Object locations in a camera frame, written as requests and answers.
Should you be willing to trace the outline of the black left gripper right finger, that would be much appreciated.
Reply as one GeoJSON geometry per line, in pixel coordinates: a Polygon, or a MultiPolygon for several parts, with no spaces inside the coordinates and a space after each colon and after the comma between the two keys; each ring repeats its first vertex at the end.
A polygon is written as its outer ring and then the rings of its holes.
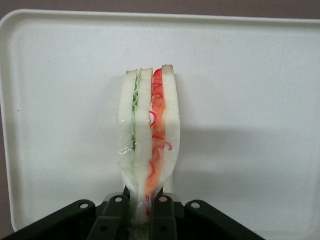
{"type": "Polygon", "coordinates": [[[153,201],[150,240],[262,240],[263,238],[203,200],[183,205],[168,194],[153,201]]]}

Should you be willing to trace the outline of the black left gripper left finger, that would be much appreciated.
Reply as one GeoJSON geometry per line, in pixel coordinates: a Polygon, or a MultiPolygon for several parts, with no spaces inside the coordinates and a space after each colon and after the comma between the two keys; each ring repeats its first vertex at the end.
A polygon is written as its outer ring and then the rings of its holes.
{"type": "Polygon", "coordinates": [[[125,194],[114,194],[99,206],[78,200],[5,239],[128,240],[129,201],[125,194]]]}

